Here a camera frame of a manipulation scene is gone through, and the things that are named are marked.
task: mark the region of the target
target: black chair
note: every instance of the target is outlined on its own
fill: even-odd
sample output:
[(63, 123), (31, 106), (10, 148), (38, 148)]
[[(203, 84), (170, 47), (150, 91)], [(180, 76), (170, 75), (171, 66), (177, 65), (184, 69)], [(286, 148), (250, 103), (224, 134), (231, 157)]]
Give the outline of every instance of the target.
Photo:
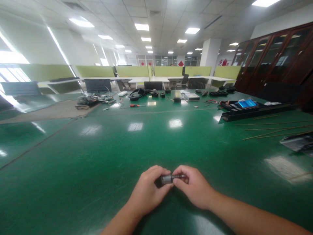
[(176, 87), (178, 87), (178, 86), (182, 86), (183, 90), (186, 89), (186, 85), (188, 84), (188, 77), (189, 77), (189, 74), (184, 75), (183, 80), (182, 80), (182, 84), (176, 85), (177, 83), (180, 83), (180, 82), (173, 83), (171, 90), (174, 90), (174, 89), (176, 90)]
[(280, 103), (294, 103), (301, 94), (302, 86), (286, 83), (268, 82), (259, 98)]
[(6, 95), (41, 95), (37, 82), (2, 82)]
[(188, 89), (205, 89), (205, 78), (190, 78), (188, 82)]
[(163, 90), (163, 82), (144, 82), (145, 90)]
[(85, 79), (85, 84), (89, 93), (112, 91), (110, 79)]

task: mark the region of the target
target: hand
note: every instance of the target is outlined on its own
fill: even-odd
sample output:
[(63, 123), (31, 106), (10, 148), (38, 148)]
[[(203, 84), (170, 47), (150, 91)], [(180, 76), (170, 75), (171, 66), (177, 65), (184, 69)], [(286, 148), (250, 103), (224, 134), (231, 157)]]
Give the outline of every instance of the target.
[(170, 173), (171, 171), (157, 165), (142, 173), (126, 207), (136, 216), (143, 217), (151, 212), (174, 186), (173, 184), (166, 184), (158, 189), (154, 181), (161, 175), (169, 175)]
[(188, 178), (174, 179), (174, 185), (183, 191), (196, 207), (208, 210), (210, 202), (214, 201), (218, 192), (209, 185), (196, 168), (181, 165), (173, 172), (173, 175), (179, 174), (187, 175)]

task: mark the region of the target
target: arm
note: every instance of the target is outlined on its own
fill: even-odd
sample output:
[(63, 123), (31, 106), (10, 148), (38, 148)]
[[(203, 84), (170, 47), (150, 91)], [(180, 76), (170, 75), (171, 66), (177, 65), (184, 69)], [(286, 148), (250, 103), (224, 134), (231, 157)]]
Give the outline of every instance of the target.
[(195, 206), (212, 211), (238, 235), (312, 234), (286, 219), (218, 193), (195, 168), (182, 165), (173, 172), (177, 174), (186, 174), (189, 179), (174, 179), (174, 185)]
[(158, 189), (154, 184), (158, 177), (170, 173), (169, 170), (157, 165), (142, 173), (130, 199), (105, 227), (101, 235), (132, 234), (141, 218), (156, 208), (173, 187), (173, 184), (167, 184)]

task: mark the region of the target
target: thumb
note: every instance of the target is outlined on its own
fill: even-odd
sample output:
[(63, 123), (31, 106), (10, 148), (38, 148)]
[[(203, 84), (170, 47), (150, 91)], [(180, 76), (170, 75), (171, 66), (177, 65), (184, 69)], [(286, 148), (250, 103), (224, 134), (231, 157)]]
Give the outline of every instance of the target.
[(161, 187), (158, 193), (160, 197), (163, 199), (173, 186), (174, 186), (173, 184), (166, 184), (163, 187)]
[(188, 189), (188, 184), (186, 184), (184, 181), (180, 179), (174, 179), (173, 183), (177, 188), (179, 188), (181, 191), (183, 191), (186, 194), (186, 191)]

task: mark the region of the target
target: ceiling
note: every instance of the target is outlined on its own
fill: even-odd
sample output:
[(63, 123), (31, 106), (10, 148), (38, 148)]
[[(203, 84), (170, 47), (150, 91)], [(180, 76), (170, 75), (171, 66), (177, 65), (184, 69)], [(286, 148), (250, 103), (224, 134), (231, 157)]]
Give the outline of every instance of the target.
[[(79, 4), (83, 10), (73, 10), (61, 0), (0, 0), (0, 9), (51, 27), (69, 28), (85, 40), (107, 48), (131, 50), (146, 55), (145, 46), (153, 46), (156, 55), (200, 55), (203, 42), (222, 38), (220, 53), (235, 47), (233, 42), (249, 40), (254, 26), (312, 3), (312, 0), (281, 0), (268, 8), (252, 6), (255, 0), (64, 0)], [(69, 18), (84, 17), (95, 28), (83, 28)], [(149, 24), (150, 31), (136, 30), (134, 23)], [(185, 34), (189, 27), (200, 28), (195, 34)], [(103, 40), (97, 35), (109, 35)], [(151, 37), (143, 42), (141, 37)], [(177, 43), (178, 39), (187, 39)]]

